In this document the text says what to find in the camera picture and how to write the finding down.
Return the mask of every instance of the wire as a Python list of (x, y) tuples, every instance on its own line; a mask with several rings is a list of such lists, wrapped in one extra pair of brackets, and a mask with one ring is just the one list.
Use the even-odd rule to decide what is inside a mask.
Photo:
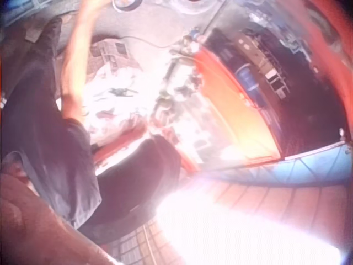
[(172, 44), (169, 44), (169, 45), (167, 45), (167, 46), (159, 46), (159, 45), (154, 44), (154, 43), (152, 43), (152, 42), (150, 42), (150, 41), (148, 41), (148, 40), (141, 39), (141, 38), (135, 37), (135, 36), (123, 36), (123, 37), (119, 38), (119, 40), (124, 40), (124, 39), (139, 40), (139, 41), (141, 41), (141, 42), (143, 42), (143, 43), (146, 43), (146, 44), (148, 44), (148, 45), (150, 45), (150, 46), (153, 46), (153, 47), (155, 47), (155, 48), (158, 48), (158, 49), (167, 49), (167, 48), (169, 48), (169, 47), (171, 47), (171, 46), (173, 46), (173, 45), (175, 44), (175, 43), (172, 43)]

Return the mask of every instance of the raised arm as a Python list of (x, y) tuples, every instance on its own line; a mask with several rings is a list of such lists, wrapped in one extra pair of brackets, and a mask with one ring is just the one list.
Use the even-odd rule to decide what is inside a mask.
[(66, 48), (61, 73), (61, 113), (64, 119), (83, 122), (82, 90), (95, 21), (110, 0), (82, 0), (77, 21)]

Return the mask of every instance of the sleeve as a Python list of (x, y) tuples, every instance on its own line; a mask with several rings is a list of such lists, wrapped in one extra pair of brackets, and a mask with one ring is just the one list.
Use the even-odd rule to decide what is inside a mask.
[(94, 213), (101, 203), (101, 196), (88, 132), (80, 122), (73, 119), (65, 120), (65, 127), (71, 144), (67, 172), (71, 209), (64, 218), (77, 229)]

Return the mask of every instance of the person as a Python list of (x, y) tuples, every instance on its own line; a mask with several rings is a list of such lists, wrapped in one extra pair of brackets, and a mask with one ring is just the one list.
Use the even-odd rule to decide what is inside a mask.
[(63, 19), (55, 17), (27, 53), (1, 115), (1, 179), (26, 184), (75, 229), (101, 202), (81, 106), (92, 31), (108, 2), (81, 2), (62, 68), (61, 111), (53, 62)]

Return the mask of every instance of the man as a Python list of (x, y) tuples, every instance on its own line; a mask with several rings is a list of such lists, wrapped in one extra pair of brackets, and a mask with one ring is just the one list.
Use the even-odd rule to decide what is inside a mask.
[(94, 23), (108, 2), (81, 3), (62, 69), (61, 112), (54, 98), (57, 17), (28, 52), (1, 117), (1, 178), (21, 180), (75, 229), (101, 202), (81, 106)]

